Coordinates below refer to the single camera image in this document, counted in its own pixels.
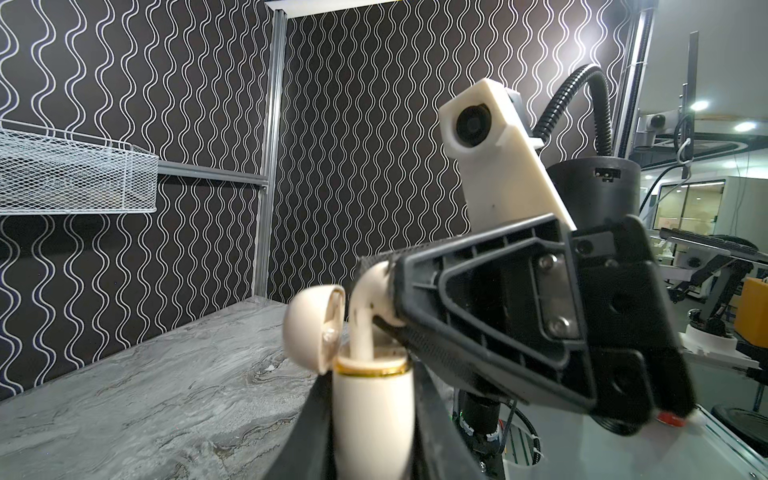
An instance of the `gold ring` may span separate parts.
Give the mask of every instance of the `gold ring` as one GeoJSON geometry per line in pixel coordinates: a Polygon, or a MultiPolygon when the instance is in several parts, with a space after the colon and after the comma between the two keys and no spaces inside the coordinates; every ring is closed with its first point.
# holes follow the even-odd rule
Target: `gold ring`
{"type": "Polygon", "coordinates": [[[407,359],[402,365],[393,366],[386,369],[354,369],[339,363],[338,359],[333,361],[333,372],[344,376],[359,376],[366,378],[379,378],[385,376],[397,376],[407,373],[411,369],[411,360],[407,359]]]}

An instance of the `white plastic part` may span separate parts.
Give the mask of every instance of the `white plastic part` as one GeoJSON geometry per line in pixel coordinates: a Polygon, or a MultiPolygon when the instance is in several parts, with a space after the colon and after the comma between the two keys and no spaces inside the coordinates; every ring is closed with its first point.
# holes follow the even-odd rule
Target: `white plastic part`
{"type": "Polygon", "coordinates": [[[389,299],[389,263],[380,262],[360,277],[349,299],[350,358],[373,360],[373,317],[380,316],[392,326],[405,325],[395,314],[389,299]]]}
{"type": "Polygon", "coordinates": [[[283,318],[283,345],[288,357],[324,375],[339,352],[344,321],[344,289],[320,285],[300,291],[283,318]]]}
{"type": "Polygon", "coordinates": [[[680,343],[703,362],[713,360],[727,367],[737,366],[753,369],[760,367],[760,362],[752,360],[736,350],[737,340],[733,337],[723,338],[688,325],[685,327],[685,333],[680,332],[680,343]]]}
{"type": "Polygon", "coordinates": [[[368,378],[333,373],[333,442],[341,480],[411,476],[413,370],[368,378]]]}
{"type": "Polygon", "coordinates": [[[445,153],[457,160],[473,231],[553,213],[571,230],[576,225],[555,190],[531,138],[504,85],[484,78],[439,109],[445,153]],[[491,112],[486,139],[470,147],[458,139],[456,120],[462,111],[485,104],[491,112]]]}

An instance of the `wire mesh shelf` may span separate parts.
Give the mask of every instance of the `wire mesh shelf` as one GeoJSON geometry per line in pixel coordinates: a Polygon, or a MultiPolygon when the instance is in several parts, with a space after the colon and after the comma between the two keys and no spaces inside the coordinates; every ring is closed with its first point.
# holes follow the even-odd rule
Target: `wire mesh shelf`
{"type": "Polygon", "coordinates": [[[0,120],[0,215],[150,213],[156,195],[157,155],[128,142],[0,120]]]}

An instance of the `glass door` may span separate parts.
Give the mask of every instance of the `glass door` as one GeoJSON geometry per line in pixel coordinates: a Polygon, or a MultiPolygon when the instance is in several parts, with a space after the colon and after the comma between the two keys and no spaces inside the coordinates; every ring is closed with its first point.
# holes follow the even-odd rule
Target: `glass door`
{"type": "Polygon", "coordinates": [[[679,228],[688,232],[711,235],[714,232],[720,201],[723,199],[724,180],[698,184],[665,185],[660,189],[664,197],[657,206],[654,229],[679,228]]]}

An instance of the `marble countertop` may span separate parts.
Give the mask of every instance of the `marble countertop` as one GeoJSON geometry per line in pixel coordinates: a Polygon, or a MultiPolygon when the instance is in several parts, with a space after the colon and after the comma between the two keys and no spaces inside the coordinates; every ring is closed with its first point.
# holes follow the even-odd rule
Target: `marble countertop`
{"type": "Polygon", "coordinates": [[[315,376],[252,297],[0,403],[0,478],[260,478],[315,376]]]}

